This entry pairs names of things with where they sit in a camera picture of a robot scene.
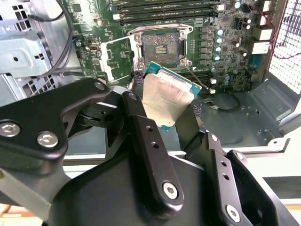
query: pcb chip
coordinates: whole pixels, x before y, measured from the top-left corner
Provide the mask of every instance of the pcb chip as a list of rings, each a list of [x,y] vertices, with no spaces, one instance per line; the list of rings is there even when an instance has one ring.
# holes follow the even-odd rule
[[[152,61],[161,65],[177,65],[180,60],[178,33],[149,34],[142,36],[145,65]]]
[[[81,12],[81,7],[80,7],[80,4],[76,3],[76,4],[73,4],[72,5],[72,8],[73,8],[73,11],[75,13],[80,13]]]

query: capacitor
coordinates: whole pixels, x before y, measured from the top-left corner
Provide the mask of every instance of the capacitor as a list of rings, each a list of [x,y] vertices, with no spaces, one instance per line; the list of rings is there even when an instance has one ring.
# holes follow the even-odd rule
[[[243,24],[243,27],[246,28],[247,30],[249,30],[251,28],[251,26],[249,24]]]
[[[213,60],[215,60],[215,61],[219,61],[221,58],[220,58],[220,56],[218,56],[218,55],[215,55],[214,57],[213,57]]]
[[[211,67],[211,72],[212,73],[216,73],[217,72],[216,68],[215,67]]]
[[[221,44],[222,43],[222,39],[221,38],[217,38],[217,39],[215,39],[215,42],[218,43],[218,44]]]
[[[243,57],[246,57],[246,55],[248,55],[245,51],[243,51],[243,50],[241,50],[240,52],[239,52]]]
[[[216,34],[217,34],[218,36],[222,36],[222,34],[224,34],[224,31],[223,31],[223,30],[217,30],[217,31],[216,31]]]
[[[241,3],[239,1],[234,3],[234,8],[240,8]]]
[[[240,46],[239,42],[237,42],[237,41],[233,41],[232,44],[233,44],[236,48],[238,48],[238,47]]]
[[[220,52],[222,49],[221,49],[221,47],[219,47],[219,46],[217,46],[217,47],[215,47],[215,52]]]
[[[76,45],[77,47],[81,47],[81,41],[76,41],[75,45]]]
[[[244,18],[244,22],[245,22],[246,24],[250,24],[250,23],[252,22],[252,20],[249,19],[249,18],[247,18],[247,17],[245,17],[245,18]]]

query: black cable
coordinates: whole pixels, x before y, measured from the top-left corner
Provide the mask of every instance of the black cable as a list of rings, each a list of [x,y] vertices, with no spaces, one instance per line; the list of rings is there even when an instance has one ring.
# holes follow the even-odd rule
[[[32,20],[35,20],[35,21],[38,21],[38,22],[53,22],[53,21],[57,21],[59,18],[61,18],[62,16],[64,15],[64,11],[62,11],[60,13],[60,15],[58,15],[56,18],[53,18],[53,19],[44,19],[42,17],[39,17],[39,16],[35,16],[35,15],[27,15],[28,18],[32,19]]]
[[[234,108],[230,108],[230,109],[223,109],[223,108],[220,108],[220,107],[218,107],[211,99],[205,99],[205,100],[203,101],[203,103],[205,103],[205,104],[209,103],[209,104],[210,104],[210,107],[211,107],[212,109],[215,109],[215,110],[217,110],[217,111],[219,111],[219,112],[233,112],[233,111],[235,111],[235,110],[237,110],[237,109],[240,108],[241,103],[240,103],[240,100],[239,100],[233,93],[229,92],[229,94],[232,96],[232,98],[233,98],[233,99],[236,101],[236,103],[237,103],[237,105],[236,105]]]
[[[69,15],[68,11],[65,9],[63,4],[60,2],[60,0],[56,0],[56,2],[62,8],[62,11],[63,11],[63,13],[66,17],[67,25],[70,29],[70,33],[69,33],[69,37],[67,39],[66,45],[65,45],[60,57],[58,58],[57,62],[55,63],[55,65],[49,71],[42,74],[41,77],[45,77],[45,76],[48,76],[50,74],[54,74],[56,72],[56,70],[59,68],[59,66],[62,64],[62,62],[64,62],[64,59],[66,58],[66,56],[68,54],[68,51],[70,51],[71,44],[72,44],[72,37],[73,37],[73,31],[74,31],[72,19]]]
[[[241,103],[240,103],[239,99],[233,93],[229,92],[229,94],[236,101],[237,105],[234,108],[231,108],[231,109],[222,109],[222,108],[219,107],[217,109],[218,111],[220,111],[220,112],[233,112],[233,111],[235,111],[235,110],[237,110],[237,109],[240,108]]]

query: white connector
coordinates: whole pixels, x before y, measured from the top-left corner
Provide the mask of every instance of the white connector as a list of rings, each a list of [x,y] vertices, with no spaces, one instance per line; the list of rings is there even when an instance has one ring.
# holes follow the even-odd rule
[[[225,10],[225,5],[216,5],[215,6],[217,11],[224,11]]]
[[[260,4],[259,10],[262,12],[268,12],[272,1],[264,1]]]
[[[273,29],[264,27],[254,27],[252,35],[258,41],[267,41],[272,37]]]
[[[267,54],[269,51],[269,41],[251,40],[247,43],[246,49],[251,54]]]
[[[212,85],[214,85],[214,84],[216,84],[216,83],[217,83],[217,80],[216,80],[216,79],[213,79],[213,78],[211,78],[211,79],[210,79],[210,83],[211,83]]]
[[[215,89],[209,89],[209,93],[210,93],[210,94],[215,94],[215,93],[216,93],[216,90],[215,90]]]

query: cable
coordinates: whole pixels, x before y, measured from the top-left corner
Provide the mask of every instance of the cable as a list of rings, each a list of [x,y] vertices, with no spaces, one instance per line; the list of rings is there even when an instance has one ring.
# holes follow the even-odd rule
[[[189,71],[190,72],[190,74],[199,82],[199,84],[200,84],[200,86],[201,87],[203,87],[204,89],[206,89],[206,90],[209,90],[210,88],[208,87],[208,86],[206,86],[206,85],[204,85],[202,82],[201,82],[201,80],[188,68],[188,67],[186,67],[186,69],[187,69],[187,71]]]
[[[56,72],[57,69],[59,69],[59,66],[62,64],[62,62],[66,58],[68,52],[70,52],[70,48],[71,48],[71,44],[72,44],[72,36],[73,36],[73,31],[74,31],[72,19],[71,19],[70,15],[69,15],[68,11],[64,8],[63,4],[60,2],[60,0],[56,0],[56,2],[62,8],[62,11],[63,11],[63,13],[64,13],[64,15],[66,17],[67,25],[68,25],[68,27],[70,29],[70,33],[69,33],[66,45],[65,45],[65,47],[64,47],[64,49],[63,49],[60,57],[58,58],[57,62],[55,63],[55,65],[48,72],[42,74],[41,77],[45,77],[45,76],[48,76],[50,74],[53,74],[53,73]]]
[[[64,15],[64,11],[62,11],[60,13],[60,15],[58,15],[56,18],[53,18],[53,19],[44,19],[42,17],[39,17],[39,16],[35,16],[35,15],[27,15],[30,19],[33,19],[35,21],[38,21],[38,22],[53,22],[53,21],[56,21],[58,20],[59,18],[61,18],[62,16]]]
[[[257,8],[252,8],[252,10],[256,10],[257,12],[259,12],[259,14],[261,15],[261,16],[263,16],[265,19],[266,19],[266,21],[272,26],[272,29],[273,29],[273,32],[274,32],[274,35],[273,35],[273,38],[272,38],[272,41],[271,41],[271,52],[272,52],[272,55],[275,57],[275,58],[277,58],[277,59],[291,59],[291,58],[293,58],[293,57],[296,57],[296,56],[298,56],[298,55],[301,55],[301,52],[299,52],[299,53],[296,53],[296,54],[294,54],[294,55],[290,55],[290,56],[288,56],[288,57],[284,57],[284,56],[277,56],[276,54],[275,54],[275,48],[276,48],[276,44],[277,44],[277,28],[274,26],[274,24],[271,22],[271,20],[262,12],[262,11],[260,11],[259,9],[257,9]]]
[[[219,112],[233,112],[233,111],[235,111],[235,110],[237,110],[237,109],[240,108],[241,103],[240,103],[239,99],[238,99],[233,93],[229,92],[229,94],[232,96],[232,98],[233,98],[233,99],[236,101],[236,103],[237,103],[237,105],[236,105],[234,108],[231,108],[231,109],[223,109],[223,108],[218,107],[218,106],[213,102],[213,100],[210,99],[210,98],[207,98],[207,99],[203,100],[202,102],[205,103],[205,104],[208,104],[208,103],[209,103],[209,104],[210,104],[210,107],[211,107],[212,109],[215,109],[215,110],[217,110],[217,111],[219,111]]]

